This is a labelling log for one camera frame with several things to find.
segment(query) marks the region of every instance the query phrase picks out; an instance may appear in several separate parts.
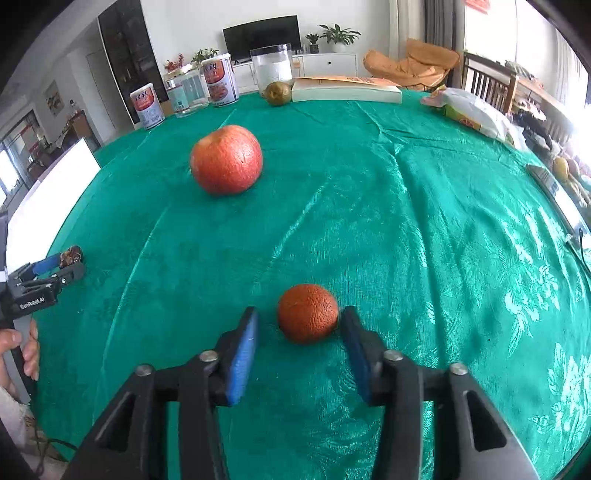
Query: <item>small orange fruit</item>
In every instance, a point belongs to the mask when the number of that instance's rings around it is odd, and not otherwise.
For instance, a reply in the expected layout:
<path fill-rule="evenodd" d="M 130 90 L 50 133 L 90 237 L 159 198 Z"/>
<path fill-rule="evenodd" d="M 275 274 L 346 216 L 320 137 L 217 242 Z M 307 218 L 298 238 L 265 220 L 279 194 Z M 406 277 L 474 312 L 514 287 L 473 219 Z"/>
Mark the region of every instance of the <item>small orange fruit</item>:
<path fill-rule="evenodd" d="M 295 343 L 313 343 L 330 335 L 338 317 L 339 305 L 320 285 L 291 287 L 277 306 L 279 328 Z"/>

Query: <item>plastic bag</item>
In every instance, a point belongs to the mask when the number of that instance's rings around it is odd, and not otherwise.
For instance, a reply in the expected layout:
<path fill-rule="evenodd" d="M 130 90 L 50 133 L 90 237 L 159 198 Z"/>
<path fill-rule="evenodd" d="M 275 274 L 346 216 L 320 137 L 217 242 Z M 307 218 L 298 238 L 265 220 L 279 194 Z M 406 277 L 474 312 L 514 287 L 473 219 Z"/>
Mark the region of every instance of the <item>plastic bag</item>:
<path fill-rule="evenodd" d="M 445 86 L 421 99 L 423 105 L 441 108 L 445 116 L 481 134 L 526 151 L 525 138 L 500 111 L 473 93 Z"/>

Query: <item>black lid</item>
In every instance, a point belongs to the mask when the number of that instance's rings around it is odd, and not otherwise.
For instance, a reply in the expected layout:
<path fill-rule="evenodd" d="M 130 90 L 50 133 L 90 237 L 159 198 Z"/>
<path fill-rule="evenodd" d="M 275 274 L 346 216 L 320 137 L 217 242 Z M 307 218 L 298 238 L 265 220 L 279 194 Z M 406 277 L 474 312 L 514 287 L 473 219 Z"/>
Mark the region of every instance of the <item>black lid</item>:
<path fill-rule="evenodd" d="M 272 45 L 271 47 L 261 47 L 251 50 L 251 57 L 258 57 L 259 55 L 266 55 L 267 53 L 279 53 L 281 51 L 291 50 L 291 43 L 284 43 L 283 45 Z"/>

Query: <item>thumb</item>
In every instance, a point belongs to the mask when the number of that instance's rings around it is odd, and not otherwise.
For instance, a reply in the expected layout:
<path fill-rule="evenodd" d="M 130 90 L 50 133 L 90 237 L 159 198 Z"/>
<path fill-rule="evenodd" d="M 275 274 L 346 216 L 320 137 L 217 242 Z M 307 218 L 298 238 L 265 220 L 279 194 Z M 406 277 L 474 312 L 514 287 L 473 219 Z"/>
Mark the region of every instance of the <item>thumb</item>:
<path fill-rule="evenodd" d="M 0 330 L 0 355 L 21 344 L 22 335 L 18 330 Z"/>

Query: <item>screw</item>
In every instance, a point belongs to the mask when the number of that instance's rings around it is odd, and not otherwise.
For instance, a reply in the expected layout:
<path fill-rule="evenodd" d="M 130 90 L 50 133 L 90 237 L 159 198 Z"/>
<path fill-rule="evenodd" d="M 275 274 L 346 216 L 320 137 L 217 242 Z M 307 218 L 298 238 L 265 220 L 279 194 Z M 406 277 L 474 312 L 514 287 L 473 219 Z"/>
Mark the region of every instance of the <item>screw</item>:
<path fill-rule="evenodd" d="M 386 350 L 384 352 L 384 358 L 386 360 L 390 360 L 391 362 L 398 362 L 402 360 L 404 357 L 398 350 Z"/>
<path fill-rule="evenodd" d="M 214 362 L 217 360 L 217 352 L 215 350 L 204 350 L 201 352 L 201 355 L 199 355 L 199 359 L 202 362 Z"/>
<path fill-rule="evenodd" d="M 135 374 L 138 377 L 147 377 L 148 375 L 151 375 L 152 371 L 153 369 L 151 365 L 143 364 L 136 367 Z"/>
<path fill-rule="evenodd" d="M 449 370 L 454 375 L 466 375 L 468 373 L 468 369 L 464 364 L 451 364 Z"/>

